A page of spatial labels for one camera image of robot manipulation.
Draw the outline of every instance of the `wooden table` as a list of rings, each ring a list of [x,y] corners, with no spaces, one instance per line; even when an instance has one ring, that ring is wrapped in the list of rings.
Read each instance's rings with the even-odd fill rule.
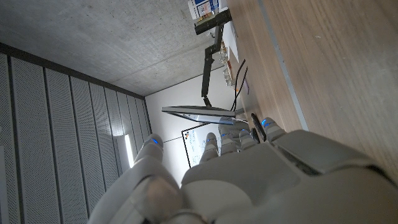
[[[269,116],[287,131],[307,125],[398,177],[398,1],[228,0],[228,6],[239,59],[249,67],[250,93],[241,93],[248,117]]]

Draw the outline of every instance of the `metal wall panel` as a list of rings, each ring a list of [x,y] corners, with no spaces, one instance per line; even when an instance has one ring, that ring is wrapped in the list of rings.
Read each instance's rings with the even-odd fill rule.
[[[151,128],[150,128],[149,114],[148,114],[148,109],[147,109],[146,101],[143,100],[143,101],[142,101],[142,104],[144,105],[145,119],[146,119],[146,121],[147,121],[148,136],[149,136],[150,134],[152,134],[152,131],[151,131]]]
[[[136,140],[137,152],[140,151],[144,140],[142,138],[142,131],[139,124],[138,110],[136,105],[136,99],[132,96],[127,96],[129,103],[130,117],[132,123],[132,129],[134,131],[134,139]]]
[[[138,115],[139,115],[139,123],[141,125],[141,130],[142,130],[142,135],[144,137],[144,140],[148,137],[148,125],[147,125],[147,118],[146,118],[146,111],[144,107],[144,101],[137,99],[137,110],[138,110]]]
[[[106,107],[104,88],[90,83],[91,99],[93,101],[95,124],[98,133],[99,151],[105,178],[105,187],[118,179],[118,167],[114,155],[111,126],[109,125],[108,109]]]
[[[88,213],[90,214],[105,193],[100,152],[88,82],[70,77],[70,83],[72,84],[78,143],[83,162],[83,181],[86,185]]]
[[[8,215],[10,223],[20,223],[14,130],[12,127],[11,99],[7,56],[0,54],[0,145],[4,146]]]
[[[108,106],[111,131],[112,131],[112,135],[113,135],[113,143],[114,143],[114,149],[115,149],[116,162],[118,165],[119,175],[121,175],[122,167],[121,167],[121,162],[120,162],[120,155],[119,155],[118,143],[116,140],[116,136],[123,135],[123,127],[122,127],[122,121],[120,118],[118,97],[116,96],[116,91],[110,90],[108,88],[105,88],[105,97],[106,97],[106,104]]]
[[[63,221],[86,223],[87,207],[69,77],[46,69],[46,79]]]
[[[43,68],[12,58],[12,76],[24,220],[60,223]]]
[[[137,146],[134,138],[134,133],[132,131],[132,124],[131,124],[129,105],[127,102],[127,96],[123,93],[118,92],[118,101],[119,101],[120,114],[122,117],[123,131],[124,134],[128,134],[130,137],[132,156],[135,159],[137,156]]]

